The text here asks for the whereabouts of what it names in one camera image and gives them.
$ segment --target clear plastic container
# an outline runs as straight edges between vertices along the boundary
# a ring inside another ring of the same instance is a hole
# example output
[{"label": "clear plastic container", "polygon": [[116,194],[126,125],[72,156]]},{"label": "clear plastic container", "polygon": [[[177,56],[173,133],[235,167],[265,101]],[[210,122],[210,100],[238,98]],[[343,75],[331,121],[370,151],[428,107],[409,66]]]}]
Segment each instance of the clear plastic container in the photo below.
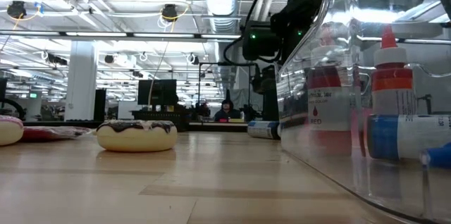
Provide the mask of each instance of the clear plastic container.
[{"label": "clear plastic container", "polygon": [[[323,0],[278,72],[283,148],[391,214],[451,222],[450,14],[448,0]],[[388,25],[413,72],[413,114],[373,110],[374,56]]]}]

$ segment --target chocolate frosting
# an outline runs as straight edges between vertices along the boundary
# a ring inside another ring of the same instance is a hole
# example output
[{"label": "chocolate frosting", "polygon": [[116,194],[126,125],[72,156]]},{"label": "chocolate frosting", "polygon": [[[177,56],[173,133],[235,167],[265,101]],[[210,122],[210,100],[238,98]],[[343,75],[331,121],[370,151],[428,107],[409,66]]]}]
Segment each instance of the chocolate frosting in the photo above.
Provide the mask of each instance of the chocolate frosting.
[{"label": "chocolate frosting", "polygon": [[119,120],[112,120],[105,122],[101,124],[97,131],[99,131],[100,128],[109,126],[111,127],[115,132],[122,132],[124,130],[135,128],[135,129],[144,129],[148,128],[149,130],[152,130],[153,128],[159,127],[163,129],[166,133],[171,132],[171,127],[174,126],[174,124],[171,121],[141,121],[141,120],[134,120],[134,121],[119,121]]}]

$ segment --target donut toy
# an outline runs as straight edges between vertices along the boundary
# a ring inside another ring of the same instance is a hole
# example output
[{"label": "donut toy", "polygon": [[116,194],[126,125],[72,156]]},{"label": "donut toy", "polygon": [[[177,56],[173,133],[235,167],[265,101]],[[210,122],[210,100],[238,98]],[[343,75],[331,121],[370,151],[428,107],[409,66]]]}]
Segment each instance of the donut toy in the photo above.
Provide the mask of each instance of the donut toy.
[{"label": "donut toy", "polygon": [[171,121],[112,120],[101,124],[96,134],[99,145],[109,151],[163,151],[177,142]]},{"label": "donut toy", "polygon": [[16,143],[23,136],[23,124],[18,118],[0,116],[0,146]]}]

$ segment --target wooden floor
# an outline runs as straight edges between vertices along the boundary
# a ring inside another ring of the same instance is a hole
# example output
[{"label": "wooden floor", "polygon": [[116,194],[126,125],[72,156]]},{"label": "wooden floor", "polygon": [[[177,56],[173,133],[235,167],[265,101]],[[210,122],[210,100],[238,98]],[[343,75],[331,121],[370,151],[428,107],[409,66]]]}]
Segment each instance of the wooden floor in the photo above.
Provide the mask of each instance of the wooden floor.
[{"label": "wooden floor", "polygon": [[396,223],[244,133],[174,150],[103,151],[93,136],[0,148],[1,223]]}]

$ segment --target dark hoodie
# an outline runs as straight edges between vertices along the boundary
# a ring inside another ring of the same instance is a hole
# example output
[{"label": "dark hoodie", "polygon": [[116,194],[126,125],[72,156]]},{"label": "dark hoodie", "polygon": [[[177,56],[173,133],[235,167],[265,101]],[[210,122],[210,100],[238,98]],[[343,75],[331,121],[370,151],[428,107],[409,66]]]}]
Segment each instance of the dark hoodie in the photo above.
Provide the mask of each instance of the dark hoodie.
[{"label": "dark hoodie", "polygon": [[[228,104],[230,109],[228,112],[223,110],[222,105]],[[233,109],[233,102],[231,100],[224,100],[221,104],[221,110],[216,112],[214,115],[214,120],[218,122],[220,119],[229,119],[229,118],[240,118],[241,114],[239,111]]]}]

